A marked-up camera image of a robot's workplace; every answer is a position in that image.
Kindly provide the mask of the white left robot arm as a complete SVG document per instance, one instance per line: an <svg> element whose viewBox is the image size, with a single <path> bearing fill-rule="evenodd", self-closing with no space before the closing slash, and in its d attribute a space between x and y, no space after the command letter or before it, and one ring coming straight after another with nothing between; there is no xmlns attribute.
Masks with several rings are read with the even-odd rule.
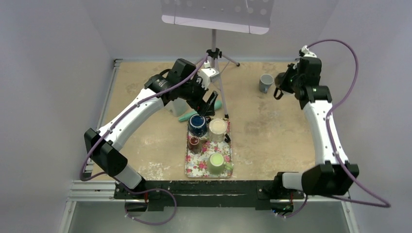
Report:
<svg viewBox="0 0 412 233"><path fill-rule="evenodd" d="M87 157L105 174L126 186L126 193L132 198L142 197L145 179L128 164L120 150L149 117L176 99L186 101L200 116L213 116L218 93L213 91L208 100L204 100L204 95L218 75L207 58L200 66L177 59L172 68L150 77L137 97L109 123L85 132Z"/></svg>

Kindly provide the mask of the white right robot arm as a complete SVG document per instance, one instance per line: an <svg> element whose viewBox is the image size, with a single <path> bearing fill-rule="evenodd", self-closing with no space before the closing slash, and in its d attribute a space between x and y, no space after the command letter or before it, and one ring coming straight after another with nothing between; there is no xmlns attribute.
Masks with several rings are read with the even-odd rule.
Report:
<svg viewBox="0 0 412 233"><path fill-rule="evenodd" d="M315 57L301 57L289 64L275 78L274 98L293 94L310 125L315 149L315 166L304 172L279 172L273 192L283 198L293 190L307 195L342 196L359 175L357 164L351 164L341 147L334 119L330 90L320 85L322 62Z"/></svg>

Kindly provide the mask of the music stand with tripod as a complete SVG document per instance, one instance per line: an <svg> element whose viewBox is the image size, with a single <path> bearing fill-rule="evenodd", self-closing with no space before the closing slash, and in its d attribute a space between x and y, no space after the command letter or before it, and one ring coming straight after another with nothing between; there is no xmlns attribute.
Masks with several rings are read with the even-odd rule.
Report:
<svg viewBox="0 0 412 233"><path fill-rule="evenodd" d="M268 32L271 23L271 12L274 5L272 0L163 0L161 2L162 21L174 25L191 26L212 30L211 49L206 56L198 60L196 70L191 74L198 78L205 70L201 66L210 68L214 76L202 76L204 94L209 84L214 80L221 80L219 58L240 66L238 62L222 53L216 47L217 31L231 31L238 33L262 35Z"/></svg>

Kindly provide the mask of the floral serving tray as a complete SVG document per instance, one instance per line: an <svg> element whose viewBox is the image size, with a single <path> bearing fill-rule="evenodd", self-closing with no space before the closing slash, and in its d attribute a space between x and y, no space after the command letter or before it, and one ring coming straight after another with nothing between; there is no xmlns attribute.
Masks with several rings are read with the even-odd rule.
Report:
<svg viewBox="0 0 412 233"><path fill-rule="evenodd" d="M207 162L211 155L219 153L223 156L224 160L230 165L233 165L233 153L231 144L231 131L230 121L227 118L222 118L226 124L226 134L222 142L213 142L209 139L208 134L201 136L200 139L200 151L194 153L189 148L189 143L194 135L187 131L187 145L185 155L185 174L189 178L230 178L233 171L225 168L220 174L211 174L207 169Z"/></svg>

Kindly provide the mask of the grey blue mug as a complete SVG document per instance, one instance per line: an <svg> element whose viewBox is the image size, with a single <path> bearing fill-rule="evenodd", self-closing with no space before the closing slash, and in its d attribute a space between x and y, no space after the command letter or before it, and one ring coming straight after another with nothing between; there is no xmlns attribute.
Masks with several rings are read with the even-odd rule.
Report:
<svg viewBox="0 0 412 233"><path fill-rule="evenodd" d="M274 83L274 78L272 75L262 74L259 79L259 85L258 85L259 91L264 94L267 94L268 90L273 85L273 83Z"/></svg>

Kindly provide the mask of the small brown mug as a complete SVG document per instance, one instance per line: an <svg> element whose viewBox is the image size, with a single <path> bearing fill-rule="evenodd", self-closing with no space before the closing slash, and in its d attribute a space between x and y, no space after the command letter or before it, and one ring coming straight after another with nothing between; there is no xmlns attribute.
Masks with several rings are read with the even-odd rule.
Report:
<svg viewBox="0 0 412 233"><path fill-rule="evenodd" d="M199 154L202 150L201 140L196 136L191 137L188 141L188 149L194 154Z"/></svg>

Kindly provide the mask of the cream beige mug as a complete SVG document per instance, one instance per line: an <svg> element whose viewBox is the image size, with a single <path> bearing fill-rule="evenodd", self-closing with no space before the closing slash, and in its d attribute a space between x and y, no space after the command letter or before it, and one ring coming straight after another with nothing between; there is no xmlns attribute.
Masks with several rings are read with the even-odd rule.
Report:
<svg viewBox="0 0 412 233"><path fill-rule="evenodd" d="M225 140L228 123L225 118L214 118L208 124L208 137L212 142L220 143Z"/></svg>

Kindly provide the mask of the aluminium frame rail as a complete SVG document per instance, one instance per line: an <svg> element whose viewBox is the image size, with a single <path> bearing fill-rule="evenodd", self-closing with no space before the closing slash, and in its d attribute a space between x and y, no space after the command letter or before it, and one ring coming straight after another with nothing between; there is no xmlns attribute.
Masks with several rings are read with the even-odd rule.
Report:
<svg viewBox="0 0 412 233"><path fill-rule="evenodd" d="M104 123L107 108L109 106L109 101L111 98L112 90L116 77L119 71L122 59L115 59L113 62L112 74L110 76L110 83L105 92L105 97L103 99L103 108L101 110L99 120L97 123L97 128L101 127ZM76 206L80 202L102 202L110 201L114 202L114 191L115 182L114 181L100 181L91 180L83 182L80 180L74 180L70 187L69 197L67 198L65 210L63 213L62 221L59 227L59 233L68 233L70 230L71 222L75 214Z"/></svg>

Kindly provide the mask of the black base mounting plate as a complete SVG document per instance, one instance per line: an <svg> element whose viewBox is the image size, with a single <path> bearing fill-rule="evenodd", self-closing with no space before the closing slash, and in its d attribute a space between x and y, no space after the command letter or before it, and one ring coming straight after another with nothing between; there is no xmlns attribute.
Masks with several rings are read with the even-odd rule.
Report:
<svg viewBox="0 0 412 233"><path fill-rule="evenodd" d="M301 191L286 189L274 180L146 181L132 191L116 184L114 199L141 200L148 211L165 207L236 207L270 210L304 200Z"/></svg>

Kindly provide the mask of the teal cylindrical tube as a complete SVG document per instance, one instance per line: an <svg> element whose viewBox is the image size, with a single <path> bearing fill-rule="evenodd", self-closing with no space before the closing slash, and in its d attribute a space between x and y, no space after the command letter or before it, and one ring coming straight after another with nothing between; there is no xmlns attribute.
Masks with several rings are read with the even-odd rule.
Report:
<svg viewBox="0 0 412 233"><path fill-rule="evenodd" d="M219 110L220 108L222 108L222 105L223 103L220 100L217 100L214 104L214 110ZM196 114L198 114L196 111L191 111L179 117L178 121L179 122L188 121L193 115L196 115Z"/></svg>

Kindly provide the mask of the light green mug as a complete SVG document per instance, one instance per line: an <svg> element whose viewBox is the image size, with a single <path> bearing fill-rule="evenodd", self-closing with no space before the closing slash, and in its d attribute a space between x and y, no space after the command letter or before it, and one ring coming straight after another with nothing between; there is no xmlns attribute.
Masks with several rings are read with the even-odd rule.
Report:
<svg viewBox="0 0 412 233"><path fill-rule="evenodd" d="M222 154L214 153L207 161L207 170L212 175L220 175L227 170L232 171L233 166L225 160Z"/></svg>

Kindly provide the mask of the navy blue mug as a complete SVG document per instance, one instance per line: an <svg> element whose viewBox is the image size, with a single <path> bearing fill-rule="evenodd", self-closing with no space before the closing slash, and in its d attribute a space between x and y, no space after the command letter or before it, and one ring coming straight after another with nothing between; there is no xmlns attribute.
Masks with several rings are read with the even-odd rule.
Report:
<svg viewBox="0 0 412 233"><path fill-rule="evenodd" d="M207 133L207 121L204 116L192 115L188 122L189 132L196 137L202 137Z"/></svg>

